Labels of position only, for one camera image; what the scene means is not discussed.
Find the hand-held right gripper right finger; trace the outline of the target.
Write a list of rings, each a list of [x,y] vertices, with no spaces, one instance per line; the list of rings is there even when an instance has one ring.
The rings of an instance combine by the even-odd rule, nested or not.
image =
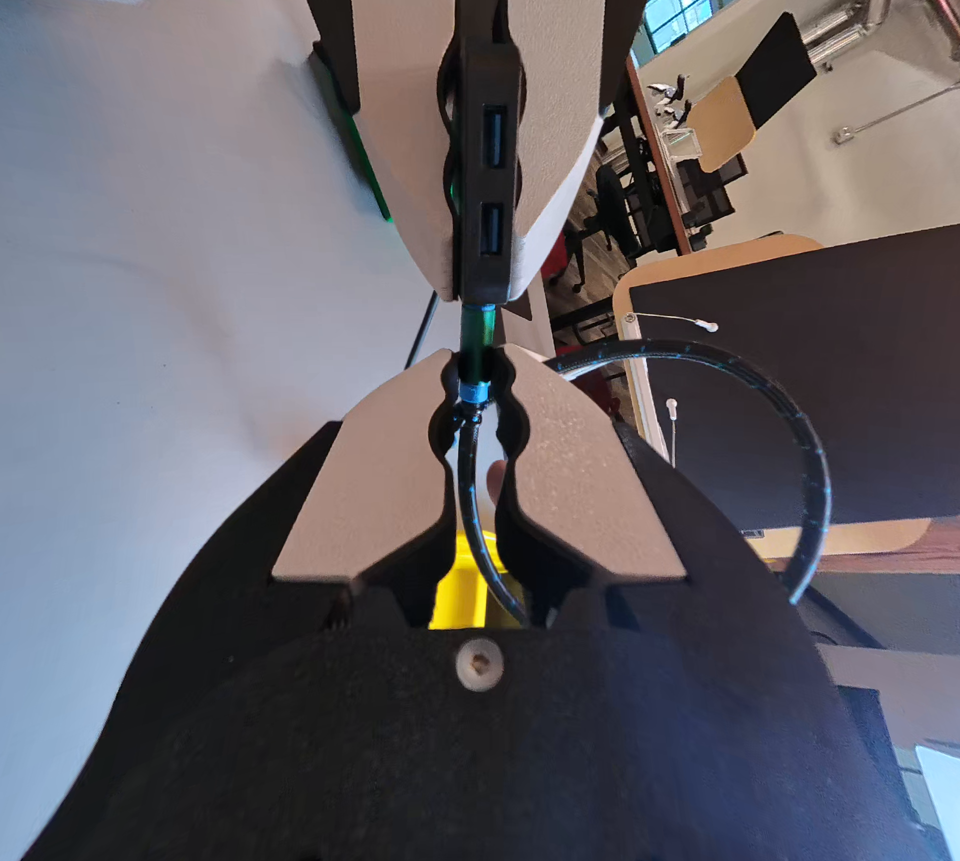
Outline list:
[[[499,558],[533,603],[594,585],[681,582],[688,573],[624,449],[592,399],[514,343],[493,359]]]

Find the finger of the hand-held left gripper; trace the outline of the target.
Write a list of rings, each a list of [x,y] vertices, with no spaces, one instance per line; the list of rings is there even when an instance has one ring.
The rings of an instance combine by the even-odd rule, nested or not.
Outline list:
[[[508,299],[528,288],[561,234],[594,153],[606,0],[507,0],[525,77],[517,135]]]
[[[450,136],[438,75],[455,0],[351,0],[360,107],[354,121],[407,250],[442,301],[454,300],[453,219],[444,186]]]

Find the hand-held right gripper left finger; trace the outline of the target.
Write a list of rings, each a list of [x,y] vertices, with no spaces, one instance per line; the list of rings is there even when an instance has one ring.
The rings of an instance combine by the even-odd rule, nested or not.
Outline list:
[[[272,578],[389,589],[433,608],[457,533],[452,472],[456,358],[447,348],[402,370],[343,418]]]

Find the black usb hub adapter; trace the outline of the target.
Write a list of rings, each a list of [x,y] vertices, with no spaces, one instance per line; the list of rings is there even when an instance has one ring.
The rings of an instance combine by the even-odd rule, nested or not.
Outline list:
[[[443,186],[453,219],[454,300],[462,315],[510,302],[522,80],[515,45],[478,38],[464,39],[438,71],[450,142]]]

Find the green plastic bin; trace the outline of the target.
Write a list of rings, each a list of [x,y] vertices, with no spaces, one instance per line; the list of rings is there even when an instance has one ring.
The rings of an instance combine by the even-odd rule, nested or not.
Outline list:
[[[357,179],[365,183],[366,188],[373,195],[382,219],[386,223],[391,223],[393,221],[391,211],[354,122],[354,115],[347,108],[338,79],[320,40],[313,42],[308,63],[318,87],[323,107],[339,139],[349,166]]]

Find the yellow plastic bin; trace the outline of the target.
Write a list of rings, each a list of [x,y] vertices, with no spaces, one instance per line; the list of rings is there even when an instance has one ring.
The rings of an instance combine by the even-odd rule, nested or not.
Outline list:
[[[517,630],[521,627],[490,593],[463,531],[456,534],[452,567],[438,583],[428,627],[431,630]]]

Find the white metal stand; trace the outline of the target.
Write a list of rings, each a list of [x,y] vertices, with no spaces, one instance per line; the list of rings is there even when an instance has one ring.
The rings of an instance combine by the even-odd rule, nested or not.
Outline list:
[[[719,330],[717,322],[683,315],[662,315],[628,311],[619,320],[618,332],[620,340],[640,341],[642,335],[642,319],[670,320],[696,326],[701,330],[714,334]],[[664,410],[669,419],[669,436],[667,437],[660,422],[658,403],[654,398],[650,380],[649,368],[645,362],[628,360],[625,362],[629,379],[631,398],[639,408],[639,431],[642,437],[654,447],[660,456],[668,461],[672,468],[677,466],[677,423],[678,402],[669,397],[664,401]]]

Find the black office chair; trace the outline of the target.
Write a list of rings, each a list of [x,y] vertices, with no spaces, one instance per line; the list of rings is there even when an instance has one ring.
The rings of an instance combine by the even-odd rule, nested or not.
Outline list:
[[[583,243],[589,237],[602,233],[606,239],[606,248],[611,251],[615,244],[630,267],[635,267],[637,260],[646,253],[646,247],[632,226],[620,178],[611,164],[598,167],[591,196],[596,211],[585,219],[584,227],[575,232],[572,241],[571,254],[576,260],[579,273],[579,280],[571,288],[575,294],[579,294],[586,284]]]

